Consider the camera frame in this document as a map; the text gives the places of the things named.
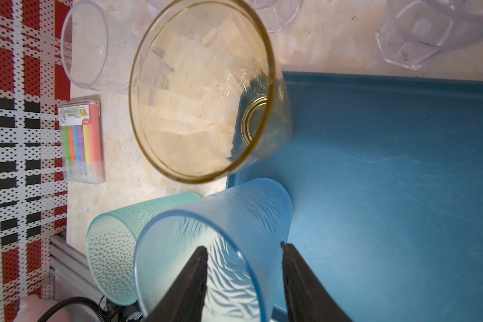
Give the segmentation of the clear faceted cup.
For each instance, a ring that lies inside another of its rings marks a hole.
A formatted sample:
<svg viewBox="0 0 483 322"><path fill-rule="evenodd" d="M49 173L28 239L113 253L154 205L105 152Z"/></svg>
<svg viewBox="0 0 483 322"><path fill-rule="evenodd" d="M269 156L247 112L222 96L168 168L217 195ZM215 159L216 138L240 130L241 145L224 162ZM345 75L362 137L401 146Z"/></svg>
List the clear faceted cup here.
<svg viewBox="0 0 483 322"><path fill-rule="evenodd" d="M270 33L281 32L300 12L301 0L248 0Z"/></svg>
<svg viewBox="0 0 483 322"><path fill-rule="evenodd" d="M416 71L433 56L483 41L483 1L387 1L376 41L386 62Z"/></svg>

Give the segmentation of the blue frosted plastic cup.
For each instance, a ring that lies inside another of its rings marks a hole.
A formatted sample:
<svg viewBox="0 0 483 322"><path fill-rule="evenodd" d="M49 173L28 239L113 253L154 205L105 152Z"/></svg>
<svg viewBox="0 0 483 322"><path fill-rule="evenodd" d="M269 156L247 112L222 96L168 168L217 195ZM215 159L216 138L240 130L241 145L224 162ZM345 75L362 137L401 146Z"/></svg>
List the blue frosted plastic cup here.
<svg viewBox="0 0 483 322"><path fill-rule="evenodd" d="M148 316L196 248L208 252L204 321L269 321L288 238L292 202L286 189L257 178L165 211L143 228L134 281Z"/></svg>

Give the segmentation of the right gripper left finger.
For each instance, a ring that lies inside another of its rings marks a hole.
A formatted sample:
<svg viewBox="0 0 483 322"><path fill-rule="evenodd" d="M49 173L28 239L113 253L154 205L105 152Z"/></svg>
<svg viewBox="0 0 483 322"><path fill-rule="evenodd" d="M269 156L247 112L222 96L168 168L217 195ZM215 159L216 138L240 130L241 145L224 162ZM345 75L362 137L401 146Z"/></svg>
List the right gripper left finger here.
<svg viewBox="0 0 483 322"><path fill-rule="evenodd" d="M199 246L145 321L201 321L207 294L208 251Z"/></svg>

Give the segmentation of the yellow transparent plastic cup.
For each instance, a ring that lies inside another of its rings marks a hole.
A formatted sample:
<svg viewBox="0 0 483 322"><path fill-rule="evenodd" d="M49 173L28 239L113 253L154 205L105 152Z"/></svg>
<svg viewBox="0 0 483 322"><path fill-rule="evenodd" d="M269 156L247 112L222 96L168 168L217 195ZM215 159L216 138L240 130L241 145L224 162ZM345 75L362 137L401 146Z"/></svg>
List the yellow transparent plastic cup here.
<svg viewBox="0 0 483 322"><path fill-rule="evenodd" d="M129 99L148 161L187 184L276 154L294 128L270 36L245 1L170 2L138 47Z"/></svg>

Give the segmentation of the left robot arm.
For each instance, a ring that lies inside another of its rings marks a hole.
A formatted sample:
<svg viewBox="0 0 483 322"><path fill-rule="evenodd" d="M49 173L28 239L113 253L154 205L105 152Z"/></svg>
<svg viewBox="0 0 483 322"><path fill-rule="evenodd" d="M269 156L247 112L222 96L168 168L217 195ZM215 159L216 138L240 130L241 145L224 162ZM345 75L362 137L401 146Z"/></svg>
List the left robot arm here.
<svg viewBox="0 0 483 322"><path fill-rule="evenodd" d="M106 296L96 302L87 297L70 297L49 307L37 321L143 321L137 304L122 306Z"/></svg>

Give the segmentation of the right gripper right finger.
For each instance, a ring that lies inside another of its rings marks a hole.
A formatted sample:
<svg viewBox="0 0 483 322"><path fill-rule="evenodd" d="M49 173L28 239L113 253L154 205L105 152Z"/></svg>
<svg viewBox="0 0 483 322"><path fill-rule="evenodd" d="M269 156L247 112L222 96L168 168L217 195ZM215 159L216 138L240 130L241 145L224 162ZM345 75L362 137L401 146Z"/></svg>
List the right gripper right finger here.
<svg viewBox="0 0 483 322"><path fill-rule="evenodd" d="M289 321L350 321L293 244L282 242L283 284Z"/></svg>

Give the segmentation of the green textured plastic cup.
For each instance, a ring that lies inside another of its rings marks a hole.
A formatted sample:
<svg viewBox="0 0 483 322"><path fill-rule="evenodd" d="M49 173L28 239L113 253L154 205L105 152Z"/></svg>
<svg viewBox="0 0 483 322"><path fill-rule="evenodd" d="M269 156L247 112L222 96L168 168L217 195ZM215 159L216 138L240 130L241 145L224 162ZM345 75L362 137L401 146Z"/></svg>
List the green textured plastic cup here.
<svg viewBox="0 0 483 322"><path fill-rule="evenodd" d="M144 226L158 214L199 200L195 193L161 197L98 215L86 236L87 261L99 290L111 302L129 306L137 300L134 252Z"/></svg>

